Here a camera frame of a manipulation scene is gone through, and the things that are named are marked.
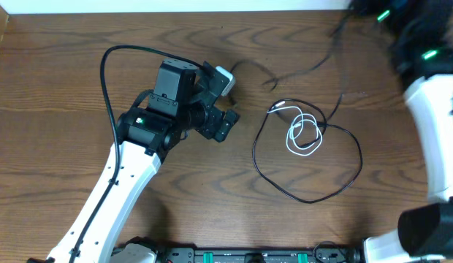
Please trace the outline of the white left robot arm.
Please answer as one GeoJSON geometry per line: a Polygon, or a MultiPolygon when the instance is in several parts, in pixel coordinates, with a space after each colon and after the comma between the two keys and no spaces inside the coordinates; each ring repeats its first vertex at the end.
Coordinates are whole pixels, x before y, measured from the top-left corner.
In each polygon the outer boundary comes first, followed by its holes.
{"type": "Polygon", "coordinates": [[[116,241],[139,196],[167,154],[186,132],[222,142],[239,116],[219,110],[216,100],[235,84],[221,66],[198,67],[186,60],[163,60],[156,86],[143,91],[115,125],[116,141],[106,166],[75,222],[46,262],[148,262],[155,249],[138,241],[116,248],[116,241]]]}

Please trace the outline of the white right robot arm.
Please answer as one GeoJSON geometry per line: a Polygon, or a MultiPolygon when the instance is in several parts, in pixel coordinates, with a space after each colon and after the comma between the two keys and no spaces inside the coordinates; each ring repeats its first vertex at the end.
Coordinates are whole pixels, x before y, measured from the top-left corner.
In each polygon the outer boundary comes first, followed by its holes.
{"type": "Polygon", "coordinates": [[[425,206],[401,213],[397,228],[369,237],[352,262],[440,262],[453,259],[453,46],[446,38],[453,0],[351,1],[394,37],[391,64],[403,86],[425,159],[425,206]]]}

